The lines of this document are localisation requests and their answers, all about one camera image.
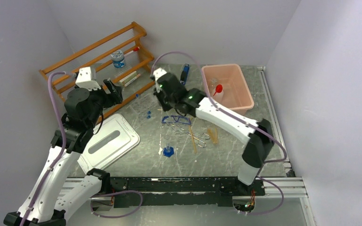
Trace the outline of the blue safety goggles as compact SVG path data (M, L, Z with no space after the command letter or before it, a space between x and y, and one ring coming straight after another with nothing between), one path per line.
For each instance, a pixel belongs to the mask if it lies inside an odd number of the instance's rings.
M161 119L161 123L162 124L167 124L167 123L171 123L171 124L183 124L183 125L191 125L191 120L188 117L185 116L180 116L180 115L170 115L170 116L164 116Z

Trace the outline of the graduated cylinder blue base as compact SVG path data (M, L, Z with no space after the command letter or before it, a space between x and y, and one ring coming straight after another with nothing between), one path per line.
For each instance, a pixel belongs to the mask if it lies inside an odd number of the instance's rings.
M165 135L164 137L165 147L163 148L163 155L165 157L171 157L174 155L174 148L171 146L170 137Z

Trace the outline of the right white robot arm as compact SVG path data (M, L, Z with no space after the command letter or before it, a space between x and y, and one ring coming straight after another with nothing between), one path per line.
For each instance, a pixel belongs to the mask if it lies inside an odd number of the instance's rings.
M181 115L213 123L244 144L244 162L237 175L235 188L241 195L252 191L253 181L274 146L270 122L244 117L207 97L197 88L188 90L174 74L162 68L156 69L150 77L155 82L154 95L164 111L174 109Z

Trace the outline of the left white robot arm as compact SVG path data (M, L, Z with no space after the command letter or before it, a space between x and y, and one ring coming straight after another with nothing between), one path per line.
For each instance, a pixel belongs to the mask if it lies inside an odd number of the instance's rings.
M110 174L93 168L69 194L59 197L70 168L84 152L94 135L94 127L103 110L123 101L122 89L104 80L108 91L96 85L88 88L77 84L65 101L66 113L59 118L59 128L37 182L21 207L8 213L6 226L64 226L91 196L110 193Z

